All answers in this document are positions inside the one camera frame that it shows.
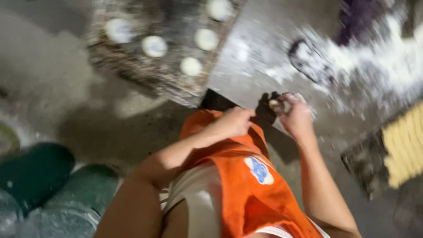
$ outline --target floor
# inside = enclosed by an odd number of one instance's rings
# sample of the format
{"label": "floor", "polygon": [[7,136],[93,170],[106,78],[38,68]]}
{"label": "floor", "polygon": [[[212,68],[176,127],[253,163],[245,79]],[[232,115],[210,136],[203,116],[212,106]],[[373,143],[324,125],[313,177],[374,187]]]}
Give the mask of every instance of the floor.
{"label": "floor", "polygon": [[[23,147],[57,141],[79,162],[107,163],[126,174],[176,141],[194,110],[99,75],[84,43],[91,10],[90,0],[0,0],[0,118],[18,132]],[[302,204],[293,141],[271,125],[264,130],[271,161]],[[368,202],[337,159],[339,150],[323,151],[362,235],[404,237],[409,223],[393,224],[398,195]]]}

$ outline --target apron logo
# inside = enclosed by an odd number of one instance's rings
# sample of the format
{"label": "apron logo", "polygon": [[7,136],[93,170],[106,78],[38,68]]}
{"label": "apron logo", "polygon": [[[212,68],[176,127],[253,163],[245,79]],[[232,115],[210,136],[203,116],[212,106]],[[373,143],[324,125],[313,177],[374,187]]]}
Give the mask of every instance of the apron logo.
{"label": "apron logo", "polygon": [[273,184],[273,176],[269,173],[267,166],[253,156],[244,159],[245,164],[250,168],[250,173],[254,175],[260,184]]}

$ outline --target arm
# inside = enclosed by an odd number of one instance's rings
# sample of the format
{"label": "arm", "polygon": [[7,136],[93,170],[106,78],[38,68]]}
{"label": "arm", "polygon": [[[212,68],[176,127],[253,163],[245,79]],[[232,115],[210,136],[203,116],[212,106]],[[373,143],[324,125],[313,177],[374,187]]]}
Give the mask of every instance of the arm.
{"label": "arm", "polygon": [[361,237],[354,217],[320,154],[310,107],[299,94],[294,93],[284,93],[278,101],[286,101],[290,105],[287,113],[283,112],[283,103],[275,112],[299,149],[305,213],[332,238]]}
{"label": "arm", "polygon": [[182,166],[193,150],[247,134],[252,116],[255,116],[254,110],[235,107],[203,131],[146,158],[125,179],[94,237],[160,237],[160,190],[182,172]]}

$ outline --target person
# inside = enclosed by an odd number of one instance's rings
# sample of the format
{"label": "person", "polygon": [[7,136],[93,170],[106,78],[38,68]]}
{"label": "person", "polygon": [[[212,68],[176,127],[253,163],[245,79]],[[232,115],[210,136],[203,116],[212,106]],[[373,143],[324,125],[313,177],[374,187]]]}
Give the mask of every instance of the person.
{"label": "person", "polygon": [[[94,237],[361,237],[301,98],[283,93],[274,111],[299,149],[306,215],[268,159],[264,133],[251,122],[254,110],[200,110],[186,120],[180,141],[126,178]],[[169,185],[161,209],[159,192]]]}

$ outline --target orange apron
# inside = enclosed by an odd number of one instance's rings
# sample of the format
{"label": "orange apron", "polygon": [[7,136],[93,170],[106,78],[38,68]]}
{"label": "orange apron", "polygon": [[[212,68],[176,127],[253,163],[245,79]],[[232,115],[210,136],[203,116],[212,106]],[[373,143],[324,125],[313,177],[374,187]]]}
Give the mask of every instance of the orange apron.
{"label": "orange apron", "polygon": [[[222,112],[200,110],[186,120],[181,139],[203,130]],[[302,213],[286,184],[267,159],[263,130],[253,124],[248,135],[193,152],[194,167],[212,160],[222,182],[222,237],[242,238],[257,229],[282,225],[295,238],[323,238]]]}

